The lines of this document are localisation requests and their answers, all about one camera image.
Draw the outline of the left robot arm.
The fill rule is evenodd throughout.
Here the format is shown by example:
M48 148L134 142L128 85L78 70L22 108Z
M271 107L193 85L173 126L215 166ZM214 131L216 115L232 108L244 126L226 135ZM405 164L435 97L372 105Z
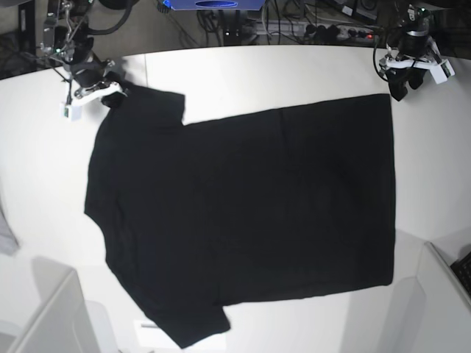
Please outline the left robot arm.
M410 4L398 23L385 31L387 53L375 70L396 101L406 97L407 87L420 87L425 74L442 62L430 35L431 20L429 10Z

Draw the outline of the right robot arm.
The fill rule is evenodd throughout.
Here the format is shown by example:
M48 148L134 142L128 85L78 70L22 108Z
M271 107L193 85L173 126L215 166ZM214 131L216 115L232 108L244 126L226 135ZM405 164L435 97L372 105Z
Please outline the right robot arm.
M94 38L117 32L127 21L133 1L103 1L112 10L123 10L121 19L107 29L92 29L89 13L93 1L49 1L43 24L44 57L63 66L68 74L65 101L61 113L68 119L78 118L81 107L99 100L104 106L115 108L122 103L127 89L122 78L111 71L113 60L101 60L93 50Z

